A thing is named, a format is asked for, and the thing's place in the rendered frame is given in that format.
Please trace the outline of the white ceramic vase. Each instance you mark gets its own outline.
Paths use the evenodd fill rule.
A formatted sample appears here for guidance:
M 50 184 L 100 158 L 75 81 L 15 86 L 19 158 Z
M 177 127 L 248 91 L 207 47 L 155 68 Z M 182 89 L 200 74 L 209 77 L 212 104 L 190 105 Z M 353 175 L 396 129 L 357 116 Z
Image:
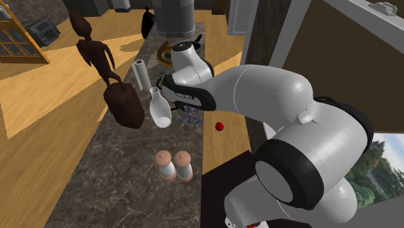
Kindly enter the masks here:
M 154 123 L 159 128 L 168 127 L 172 123 L 172 113 L 167 100 L 160 94 L 158 87 L 152 87 L 150 94 L 150 114 Z

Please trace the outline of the white paper towel roll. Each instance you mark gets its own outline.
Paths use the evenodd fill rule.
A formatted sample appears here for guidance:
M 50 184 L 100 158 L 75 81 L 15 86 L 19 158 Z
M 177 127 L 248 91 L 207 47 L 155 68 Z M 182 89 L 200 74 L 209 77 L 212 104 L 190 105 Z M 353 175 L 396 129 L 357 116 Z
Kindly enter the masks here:
M 131 64 L 131 68 L 134 72 L 139 89 L 141 91 L 149 91 L 152 88 L 151 87 L 152 85 L 150 82 L 150 78 L 149 78 L 144 60 L 141 60 L 141 59 L 135 60 Z

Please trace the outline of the black boxy appliance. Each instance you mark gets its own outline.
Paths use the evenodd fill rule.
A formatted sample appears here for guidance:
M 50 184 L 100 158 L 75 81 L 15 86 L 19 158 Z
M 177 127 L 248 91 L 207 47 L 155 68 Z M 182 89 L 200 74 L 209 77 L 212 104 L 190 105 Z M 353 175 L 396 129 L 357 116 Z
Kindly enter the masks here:
M 61 34 L 48 15 L 35 21 L 24 21 L 22 25 L 39 47 L 50 45 Z

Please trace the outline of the black vase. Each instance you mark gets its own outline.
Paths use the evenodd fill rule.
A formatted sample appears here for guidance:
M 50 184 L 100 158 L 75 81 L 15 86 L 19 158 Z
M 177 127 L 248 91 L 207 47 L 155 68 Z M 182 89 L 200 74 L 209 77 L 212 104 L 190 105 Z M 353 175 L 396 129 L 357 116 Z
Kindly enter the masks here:
M 150 12 L 150 8 L 145 8 L 145 13 L 142 16 L 141 34 L 144 39 L 148 37 L 150 30 L 155 23 L 155 15 Z

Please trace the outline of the white panelled door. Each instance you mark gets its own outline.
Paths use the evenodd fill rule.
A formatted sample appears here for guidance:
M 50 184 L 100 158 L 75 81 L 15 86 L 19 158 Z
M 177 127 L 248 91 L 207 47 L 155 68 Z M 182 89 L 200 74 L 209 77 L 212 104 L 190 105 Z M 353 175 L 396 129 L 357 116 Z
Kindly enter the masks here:
M 256 2 L 257 0 L 230 0 L 228 35 L 246 35 L 253 6 Z

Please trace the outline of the white shaker with tan cap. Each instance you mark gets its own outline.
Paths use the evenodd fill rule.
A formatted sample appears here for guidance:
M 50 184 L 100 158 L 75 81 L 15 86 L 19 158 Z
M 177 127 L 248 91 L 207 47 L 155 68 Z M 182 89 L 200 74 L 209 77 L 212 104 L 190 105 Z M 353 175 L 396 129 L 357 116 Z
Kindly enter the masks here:
M 165 181 L 173 181 L 177 175 L 172 156 L 169 151 L 160 150 L 154 156 L 154 163 L 159 168 L 161 177 Z
M 189 182 L 193 177 L 191 156 L 186 151 L 178 151 L 173 158 L 173 164 L 176 167 L 177 176 L 183 182 Z

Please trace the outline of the dark brown human figure statue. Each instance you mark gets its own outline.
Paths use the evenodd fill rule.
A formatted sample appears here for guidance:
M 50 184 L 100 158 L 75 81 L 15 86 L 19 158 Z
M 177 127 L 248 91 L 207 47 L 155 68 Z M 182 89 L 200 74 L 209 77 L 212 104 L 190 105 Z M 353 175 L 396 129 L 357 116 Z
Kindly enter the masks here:
M 111 114 L 121 126 L 140 128 L 145 117 L 144 108 L 133 85 L 124 83 L 113 71 L 115 61 L 111 50 L 105 43 L 92 39 L 92 27 L 79 12 L 70 11 L 69 19 L 73 30 L 81 37 L 76 43 L 78 52 L 106 83 L 103 96 Z

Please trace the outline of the blue spiky toy pieces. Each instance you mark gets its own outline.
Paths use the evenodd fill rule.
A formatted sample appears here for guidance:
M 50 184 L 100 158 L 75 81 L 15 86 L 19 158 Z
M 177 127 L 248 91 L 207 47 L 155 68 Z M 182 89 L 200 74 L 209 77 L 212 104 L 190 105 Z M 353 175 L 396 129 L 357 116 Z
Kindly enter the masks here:
M 202 119 L 201 117 L 194 116 L 201 113 L 199 109 L 185 106 L 182 111 L 185 113 L 185 115 L 183 117 L 177 118 L 177 121 L 179 121 L 182 126 L 184 126 L 186 122 L 189 123 L 191 126 L 197 126 Z

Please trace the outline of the wooden framed glass door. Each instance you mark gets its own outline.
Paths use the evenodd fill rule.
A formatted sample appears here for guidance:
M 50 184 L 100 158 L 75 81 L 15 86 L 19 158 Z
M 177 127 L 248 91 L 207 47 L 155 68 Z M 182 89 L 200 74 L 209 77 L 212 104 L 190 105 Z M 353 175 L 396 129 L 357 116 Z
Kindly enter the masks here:
M 3 0 L 0 0 L 0 63 L 50 63 Z

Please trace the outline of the window with garden view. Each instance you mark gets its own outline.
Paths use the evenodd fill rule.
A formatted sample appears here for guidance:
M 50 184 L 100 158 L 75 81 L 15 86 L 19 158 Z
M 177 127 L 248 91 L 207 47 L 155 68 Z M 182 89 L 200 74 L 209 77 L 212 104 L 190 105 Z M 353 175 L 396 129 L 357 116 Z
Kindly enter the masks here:
M 404 196 L 404 133 L 376 133 L 346 179 L 359 208 Z

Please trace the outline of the large grey cylindrical bin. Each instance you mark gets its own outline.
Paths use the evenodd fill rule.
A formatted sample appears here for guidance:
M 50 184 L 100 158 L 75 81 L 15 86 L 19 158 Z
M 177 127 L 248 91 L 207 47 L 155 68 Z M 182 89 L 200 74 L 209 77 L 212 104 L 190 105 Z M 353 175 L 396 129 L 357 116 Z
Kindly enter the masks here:
M 189 38 L 194 35 L 194 0 L 151 1 L 161 37 Z

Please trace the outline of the yellow brown round holder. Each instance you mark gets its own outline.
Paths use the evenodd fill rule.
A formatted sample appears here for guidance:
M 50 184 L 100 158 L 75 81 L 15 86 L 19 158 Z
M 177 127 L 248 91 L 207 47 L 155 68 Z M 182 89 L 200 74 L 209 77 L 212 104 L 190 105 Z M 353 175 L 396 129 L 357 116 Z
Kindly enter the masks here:
M 171 50 L 172 47 L 168 45 L 169 41 L 165 41 L 156 54 L 157 61 L 164 66 L 171 67 L 172 66 L 172 55 Z

